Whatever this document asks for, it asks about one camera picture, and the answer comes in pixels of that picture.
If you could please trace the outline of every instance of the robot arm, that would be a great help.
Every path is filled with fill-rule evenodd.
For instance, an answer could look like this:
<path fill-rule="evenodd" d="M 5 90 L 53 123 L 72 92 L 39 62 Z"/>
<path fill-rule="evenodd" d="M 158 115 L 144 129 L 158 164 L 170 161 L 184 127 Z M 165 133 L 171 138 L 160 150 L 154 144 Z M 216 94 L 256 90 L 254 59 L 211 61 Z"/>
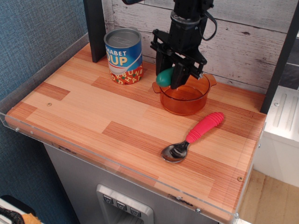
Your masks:
<path fill-rule="evenodd" d="M 122 0 L 126 4 L 134 4 L 140 0 Z M 174 0 L 175 7 L 171 12 L 171 28 L 169 33 L 155 29 L 151 42 L 156 54 L 156 74 L 174 66 L 171 88 L 184 85 L 190 75 L 197 79 L 202 77 L 206 59 L 199 52 L 201 40 L 206 39 L 203 33 L 207 19 L 211 19 L 217 29 L 216 20 L 207 12 L 213 7 L 213 0 Z"/>

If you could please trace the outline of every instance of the white wooden wall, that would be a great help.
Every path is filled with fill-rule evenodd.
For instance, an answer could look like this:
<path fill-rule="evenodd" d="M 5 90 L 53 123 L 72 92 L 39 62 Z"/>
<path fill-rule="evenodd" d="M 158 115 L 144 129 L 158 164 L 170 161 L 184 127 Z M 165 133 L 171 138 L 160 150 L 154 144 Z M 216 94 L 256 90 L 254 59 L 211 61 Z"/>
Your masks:
<path fill-rule="evenodd" d="M 107 31 L 136 27 L 142 34 L 143 60 L 155 62 L 150 48 L 152 31 L 168 32 L 173 0 L 144 0 L 125 5 L 121 0 L 102 0 Z M 298 0 L 214 0 L 209 13 L 218 30 L 199 50 L 207 60 L 204 72 L 221 83 L 266 93 L 285 41 Z M 204 36 L 213 33 L 208 22 Z"/>

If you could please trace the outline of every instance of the cable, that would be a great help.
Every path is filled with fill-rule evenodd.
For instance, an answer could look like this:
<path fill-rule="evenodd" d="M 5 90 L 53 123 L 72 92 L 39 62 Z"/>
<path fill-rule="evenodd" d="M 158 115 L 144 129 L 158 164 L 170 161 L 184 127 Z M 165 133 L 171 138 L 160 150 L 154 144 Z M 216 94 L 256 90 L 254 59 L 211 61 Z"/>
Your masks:
<path fill-rule="evenodd" d="M 199 29 L 199 35 L 200 35 L 200 37 L 203 39 L 203 40 L 205 40 L 205 41 L 209 41 L 209 40 L 211 40 L 214 36 L 215 36 L 215 34 L 216 34 L 216 32 L 217 32 L 217 21 L 216 21 L 216 19 L 214 19 L 214 17 L 211 15 L 211 14 L 209 14 L 209 12 L 207 11 L 207 12 L 205 12 L 205 16 L 207 17 L 207 18 L 209 18 L 214 24 L 215 24 L 215 31 L 214 31 L 214 33 L 212 34 L 212 36 L 210 36 L 209 38 L 204 38 L 204 36 L 203 36 L 203 34 L 201 33 L 201 30 L 200 30 L 200 27 L 198 27 Z"/>

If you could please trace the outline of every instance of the alphabet soup can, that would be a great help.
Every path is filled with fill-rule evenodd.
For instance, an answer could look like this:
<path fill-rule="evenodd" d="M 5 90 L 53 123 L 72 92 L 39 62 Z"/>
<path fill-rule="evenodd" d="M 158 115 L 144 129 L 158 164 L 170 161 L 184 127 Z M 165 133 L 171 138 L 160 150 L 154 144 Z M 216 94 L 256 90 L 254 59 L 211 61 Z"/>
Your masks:
<path fill-rule="evenodd" d="M 136 28 L 118 28 L 104 36 L 112 80 L 133 84 L 143 77 L 141 34 Z"/>

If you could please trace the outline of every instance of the black post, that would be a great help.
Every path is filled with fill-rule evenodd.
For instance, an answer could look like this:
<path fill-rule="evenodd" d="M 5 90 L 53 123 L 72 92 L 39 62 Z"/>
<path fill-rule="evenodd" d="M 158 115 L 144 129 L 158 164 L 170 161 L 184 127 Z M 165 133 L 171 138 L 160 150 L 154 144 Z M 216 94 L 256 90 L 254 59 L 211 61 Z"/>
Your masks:
<path fill-rule="evenodd" d="M 83 0 L 90 48 L 93 62 L 98 62 L 105 54 L 106 34 L 102 0 Z"/>
<path fill-rule="evenodd" d="M 289 27 L 289 31 L 286 35 L 284 45 L 281 49 L 272 79 L 270 81 L 270 85 L 266 93 L 265 100 L 263 101 L 263 105 L 261 108 L 262 113 L 268 113 L 270 109 L 280 78 L 285 69 L 286 62 L 289 58 L 291 49 L 296 40 L 298 30 L 299 30 L 299 3 L 297 4 L 297 7 L 295 9 L 294 16 Z"/>

